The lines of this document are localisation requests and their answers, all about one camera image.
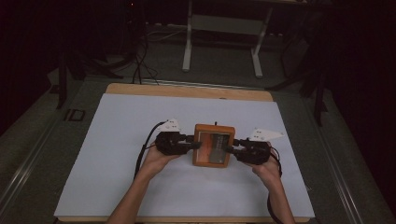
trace floor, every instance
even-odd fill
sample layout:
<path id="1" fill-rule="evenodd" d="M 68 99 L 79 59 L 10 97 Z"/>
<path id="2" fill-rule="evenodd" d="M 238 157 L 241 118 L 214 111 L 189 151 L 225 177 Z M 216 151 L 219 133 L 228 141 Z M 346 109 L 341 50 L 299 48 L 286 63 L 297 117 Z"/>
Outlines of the floor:
<path id="1" fill-rule="evenodd" d="M 141 67 L 145 84 L 264 91 L 265 87 L 285 80 L 279 60 L 284 46 L 282 36 L 265 38 L 260 53 L 264 78 L 257 79 L 250 60 L 249 39 L 194 34 L 191 70 L 185 73 L 181 70 L 185 33 L 178 27 L 161 29 L 166 29 L 161 30 L 166 33 L 148 36 L 147 54 Z M 299 43 L 285 55 L 287 72 L 301 59 L 304 48 L 306 45 Z M 110 61 L 119 59 L 120 56 L 109 56 Z M 136 64 L 131 63 L 114 71 L 124 79 L 111 79 L 87 68 L 89 75 L 85 80 L 69 78 L 68 100 L 62 109 L 55 109 L 57 95 L 48 92 L 2 135 L 0 190 L 4 193 L 0 202 L 0 223 L 54 221 L 53 212 L 64 183 L 106 86 L 112 82 L 131 83 L 135 69 Z M 49 74 L 53 83 L 57 82 L 56 77 L 56 70 Z M 295 83 L 272 94 L 317 216 L 308 223 L 395 223 L 332 100 L 332 93 L 325 92 L 327 111 L 322 112 L 323 127 L 319 127 L 312 116 L 315 95 L 301 97 L 298 92 L 301 84 Z M 69 108 L 85 110 L 84 120 L 64 121 Z M 19 178 L 19 184 L 11 181 L 16 179 L 14 177 Z"/>

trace table surface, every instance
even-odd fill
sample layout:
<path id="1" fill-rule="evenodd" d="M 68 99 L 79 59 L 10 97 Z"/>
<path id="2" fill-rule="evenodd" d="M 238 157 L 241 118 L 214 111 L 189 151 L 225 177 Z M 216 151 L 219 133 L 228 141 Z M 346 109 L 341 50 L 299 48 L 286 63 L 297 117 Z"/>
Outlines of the table surface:
<path id="1" fill-rule="evenodd" d="M 168 102 L 170 105 L 163 106 L 163 110 L 161 113 L 166 114 L 168 108 L 166 107 L 172 107 L 171 105 L 174 104 L 179 104 L 178 102 L 181 100 L 184 102 L 183 104 L 196 104 L 197 105 L 197 110 L 200 111 L 199 109 L 199 104 L 203 104 L 202 106 L 204 108 L 207 108 L 206 103 L 211 102 L 210 104 L 215 104 L 215 105 L 227 105 L 229 103 L 234 104 L 234 105 L 249 105 L 252 106 L 252 108 L 255 108 L 255 106 L 258 106 L 260 110 L 263 108 L 267 108 L 267 105 L 265 107 L 262 107 L 263 103 L 262 102 L 269 102 L 269 107 L 272 109 L 269 109 L 267 112 L 269 116 L 273 116 L 274 118 L 267 118 L 265 119 L 266 124 L 268 124 L 268 127 L 272 127 L 273 129 L 277 126 L 271 126 L 272 120 L 276 120 L 275 117 L 278 117 L 277 119 L 280 120 L 283 126 L 283 121 L 281 120 L 280 114 L 277 111 L 277 106 L 274 106 L 276 103 L 271 103 L 273 101 L 273 98 L 269 92 L 266 91 L 245 91 L 245 90 L 231 90 L 231 89 L 213 89 L 213 88 L 199 88 L 199 87 L 175 87 L 175 86 L 149 86 L 149 85 L 131 85 L 131 84 L 110 84 L 106 90 L 106 94 L 102 98 L 103 102 L 99 104 L 98 111 L 95 114 L 95 118 L 92 121 L 92 125 L 90 127 L 89 132 L 87 133 L 86 140 L 81 148 L 81 151 L 78 155 L 78 159 L 76 160 L 75 166 L 73 167 L 73 170 L 71 172 L 71 175 L 69 176 L 69 179 L 66 182 L 66 185 L 64 187 L 64 192 L 61 196 L 61 200 L 58 204 L 58 208 L 55 211 L 55 216 L 59 218 L 61 221 L 105 221 L 107 218 L 106 213 L 111 213 L 113 207 L 117 205 L 117 202 L 119 198 L 123 195 L 123 192 L 127 190 L 128 186 L 130 185 L 132 178 L 130 172 L 128 170 L 133 170 L 132 166 L 130 167 L 121 164 L 128 164 L 132 163 L 129 162 L 130 159 L 127 159 L 124 161 L 125 157 L 128 156 L 133 156 L 134 154 L 131 153 L 131 143 L 125 142 L 125 143 L 120 143 L 122 141 L 125 141 L 127 136 L 131 136 L 132 134 L 122 134 L 125 133 L 125 130 L 130 130 L 130 127 L 124 127 L 123 132 L 117 133 L 114 136 L 110 136 L 111 134 L 114 134 L 114 132 L 118 130 L 114 130 L 116 126 L 114 123 L 117 123 L 117 118 L 113 118 L 113 120 L 107 121 L 108 118 L 108 113 L 115 113 L 115 111 L 111 111 L 109 108 L 114 108 L 114 106 L 120 105 L 120 102 L 117 102 L 119 99 L 122 100 L 122 106 L 123 110 L 127 110 L 127 112 L 123 111 L 122 113 L 126 113 L 129 115 L 129 110 L 131 110 L 131 117 L 134 116 L 134 113 L 132 113 L 132 110 L 134 110 L 134 106 L 131 105 L 131 102 L 139 102 L 142 101 L 145 103 L 145 105 L 150 106 L 150 102 L 155 102 L 158 104 L 158 102 L 163 101 L 166 99 L 166 102 Z M 107 110 L 104 110 L 104 105 L 107 104 Z M 243 109 L 245 110 L 246 115 L 249 116 L 248 109 Z M 170 113 L 175 113 L 175 110 L 170 109 Z M 194 108 L 191 109 L 186 109 L 186 113 L 194 113 Z M 255 116 L 258 116 L 257 111 L 253 111 L 253 114 Z M 147 118 L 151 118 L 150 112 L 148 112 L 148 115 L 145 115 Z M 183 121 L 182 122 L 182 132 L 183 132 L 183 127 L 187 127 L 186 130 L 189 130 L 193 128 L 191 126 L 194 121 L 191 120 L 186 120 L 185 117 L 183 117 L 183 113 L 179 114 L 180 119 Z M 136 119 L 134 122 L 136 122 L 136 126 L 141 127 L 143 124 L 137 124 L 137 122 L 144 121 L 144 119 Z M 225 118 L 218 117 L 218 119 L 221 122 L 227 122 L 224 120 L 227 120 Z M 98 126 L 98 123 L 100 123 L 98 120 L 101 120 L 100 122 L 104 122 L 101 125 Z M 122 122 L 122 120 L 119 122 L 120 127 L 122 125 L 127 125 L 126 123 L 128 122 Z M 237 128 L 237 132 L 240 131 L 240 133 L 246 133 L 247 130 L 244 130 L 246 126 L 245 122 L 243 121 L 235 121 L 234 123 Z M 134 133 L 134 135 L 139 135 L 136 137 L 136 139 L 130 139 L 131 142 L 140 142 L 144 141 L 142 140 L 142 137 L 144 135 L 147 135 L 149 130 L 143 130 L 139 128 L 139 131 L 142 130 L 140 133 Z M 101 136 L 101 134 L 104 134 L 105 137 L 108 137 L 106 141 L 104 141 L 104 137 Z M 309 220 L 309 218 L 313 217 L 313 209 L 312 205 L 309 202 L 309 197 L 306 193 L 306 189 L 304 187 L 304 181 L 302 180 L 300 170 L 298 168 L 297 162 L 295 160 L 294 154 L 292 152 L 289 138 L 282 138 L 279 141 L 274 141 L 274 144 L 277 146 L 280 146 L 281 157 L 282 161 L 285 162 L 285 164 L 282 163 L 282 166 L 284 167 L 284 185 L 285 189 L 290 192 L 288 195 L 288 198 L 290 199 L 292 206 L 292 210 L 298 210 L 298 213 L 301 214 L 309 214 L 307 217 L 296 217 L 297 222 L 306 222 Z M 172 164 L 168 164 L 166 169 L 159 173 L 159 176 L 156 176 L 153 181 L 151 181 L 151 184 L 148 189 L 148 193 L 145 197 L 145 200 L 142 203 L 142 206 L 140 208 L 141 211 L 139 211 L 139 215 L 137 218 L 137 221 L 139 222 L 266 222 L 266 221 L 271 221 L 271 218 L 269 216 L 260 216 L 258 217 L 257 214 L 254 214 L 254 211 L 244 211 L 243 214 L 248 213 L 247 216 L 239 216 L 242 212 L 236 211 L 235 213 L 230 211 L 222 211 L 221 209 L 217 211 L 216 213 L 212 213 L 210 210 L 204 211 L 203 213 L 208 213 L 209 216 L 202 216 L 201 212 L 199 211 L 198 213 L 192 212 L 192 214 L 199 214 L 198 216 L 187 216 L 183 217 L 182 215 L 185 214 L 186 212 L 189 212 L 189 205 L 183 206 L 182 204 L 188 201 L 191 203 L 193 200 L 197 200 L 196 195 L 191 193 L 191 184 L 192 188 L 195 190 L 194 192 L 197 192 L 199 195 L 206 194 L 206 197 L 209 197 L 209 199 L 213 196 L 212 192 L 216 192 L 216 189 L 223 189 L 224 183 L 227 184 L 227 191 L 232 192 L 233 194 L 239 194 L 243 188 L 248 188 L 251 190 L 248 191 L 242 191 L 240 193 L 240 196 L 233 196 L 231 199 L 230 196 L 228 195 L 226 199 L 221 198 L 221 196 L 213 196 L 213 198 L 219 197 L 219 200 L 216 202 L 211 202 L 213 205 L 219 204 L 219 206 L 228 206 L 228 204 L 231 204 L 233 202 L 238 202 L 237 204 L 241 204 L 241 206 L 249 206 L 248 203 L 251 203 L 251 201 L 255 201 L 254 195 L 265 195 L 267 192 L 263 191 L 266 190 L 264 186 L 262 186 L 262 183 L 260 180 L 258 180 L 257 176 L 255 176 L 251 171 L 249 171 L 248 167 L 241 162 L 238 162 L 236 160 L 231 160 L 228 168 L 225 169 L 218 169 L 218 168 L 207 168 L 207 167 L 195 167 L 191 165 L 191 161 L 186 161 L 185 159 L 183 160 L 176 160 Z M 107 168 L 103 168 L 104 165 L 108 165 L 111 163 L 111 166 Z M 98 170 L 103 169 L 101 172 L 98 172 L 100 174 L 97 174 L 96 172 Z M 219 176 L 222 176 L 220 181 L 215 180 L 212 181 L 210 179 L 211 177 L 216 177 L 219 178 Z M 190 183 L 185 183 L 185 182 L 180 182 L 181 180 L 186 180 L 188 179 L 189 181 L 185 182 L 190 182 Z M 78 190 L 81 188 L 87 189 L 84 192 L 80 192 L 81 195 L 78 196 Z M 190 190 L 182 190 L 185 191 L 180 192 L 180 189 L 175 192 L 176 188 L 182 188 L 182 189 L 190 189 Z M 103 194 L 107 194 L 108 191 L 112 191 L 109 189 L 118 189 L 118 190 L 113 190 L 116 191 L 112 195 L 110 193 L 110 196 L 107 198 L 103 196 Z M 167 198 L 167 194 L 171 195 L 172 193 L 180 195 L 182 197 L 181 200 L 179 199 L 172 199 L 172 198 Z M 95 202 L 84 202 L 80 201 L 78 202 L 78 206 L 82 206 L 83 208 L 88 208 L 87 210 L 90 210 L 90 207 L 95 207 L 98 203 L 100 202 L 108 202 L 111 201 L 109 204 L 104 204 L 103 208 L 105 212 L 97 212 L 97 211 L 89 211 L 88 215 L 84 213 L 84 211 L 78 211 L 78 209 L 74 208 L 75 206 L 73 203 L 76 203 L 76 201 L 81 200 L 83 197 L 88 197 L 86 194 L 92 194 L 90 196 L 91 198 L 95 198 L 93 201 Z M 250 197 L 251 200 L 244 200 L 244 197 Z M 294 203 L 293 201 L 300 200 L 296 199 L 301 197 L 301 201 L 303 201 L 303 204 L 306 203 L 306 209 L 303 209 L 303 212 L 300 211 L 299 208 L 299 202 Z M 164 207 L 163 204 L 169 204 L 169 207 Z M 265 209 L 265 200 L 262 199 L 259 202 L 256 203 L 257 206 L 255 206 L 256 210 L 260 212 L 260 210 Z M 77 212 L 75 213 L 69 213 L 68 211 L 73 209 L 76 209 Z M 230 209 L 235 209 L 238 206 L 235 207 L 235 205 L 231 206 Z M 157 209 L 158 211 L 158 216 L 152 216 L 152 209 Z"/>

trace wooden frame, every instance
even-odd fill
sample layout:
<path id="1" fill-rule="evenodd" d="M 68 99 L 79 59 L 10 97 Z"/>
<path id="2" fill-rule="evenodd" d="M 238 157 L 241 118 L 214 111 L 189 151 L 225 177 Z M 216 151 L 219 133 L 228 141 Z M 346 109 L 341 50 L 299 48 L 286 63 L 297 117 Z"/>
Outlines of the wooden frame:
<path id="1" fill-rule="evenodd" d="M 230 153 L 225 152 L 224 149 L 233 145 L 234 136 L 234 127 L 196 124 L 194 141 L 202 142 L 202 145 L 194 150 L 192 164 L 216 168 L 227 167 Z"/>

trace table leg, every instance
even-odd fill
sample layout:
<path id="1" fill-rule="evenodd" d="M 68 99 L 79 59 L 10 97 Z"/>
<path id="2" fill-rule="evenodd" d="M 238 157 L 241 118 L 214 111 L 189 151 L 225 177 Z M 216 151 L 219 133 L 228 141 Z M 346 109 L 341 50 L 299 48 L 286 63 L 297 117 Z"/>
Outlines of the table leg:
<path id="1" fill-rule="evenodd" d="M 192 0 L 189 0 L 189 16 L 187 18 L 187 43 L 186 49 L 184 50 L 184 60 L 183 60 L 183 72 L 190 71 L 190 61 L 191 61 L 191 16 L 192 16 Z"/>
<path id="2" fill-rule="evenodd" d="M 265 21 L 262 23 L 262 28 L 259 33 L 259 40 L 257 41 L 257 45 L 255 48 L 251 49 L 251 58 L 253 60 L 254 73 L 258 78 L 262 77 L 262 66 L 260 65 L 259 51 L 262 47 L 262 41 L 264 40 L 265 32 L 267 30 L 268 22 L 271 18 L 272 11 L 273 9 L 271 7 L 268 8 L 267 16 L 265 18 Z"/>

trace hand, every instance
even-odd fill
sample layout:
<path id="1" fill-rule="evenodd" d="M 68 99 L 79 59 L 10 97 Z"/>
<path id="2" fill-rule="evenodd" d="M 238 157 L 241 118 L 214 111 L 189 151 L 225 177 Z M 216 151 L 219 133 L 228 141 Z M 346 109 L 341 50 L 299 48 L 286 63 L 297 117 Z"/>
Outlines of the hand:
<path id="1" fill-rule="evenodd" d="M 245 164 L 252 168 L 253 173 L 262 180 L 262 183 L 269 190 L 278 186 L 281 182 L 279 167 L 277 161 L 273 157 L 270 157 L 267 162 L 261 165 L 255 165 L 250 163 Z"/>
<path id="2" fill-rule="evenodd" d="M 150 178 L 154 177 L 158 174 L 165 165 L 175 159 L 180 157 L 179 155 L 174 156 L 165 156 L 163 155 L 155 146 L 154 143 L 150 145 L 150 149 L 146 155 L 145 160 L 143 161 L 142 167 L 140 168 L 139 173 L 145 172 Z"/>

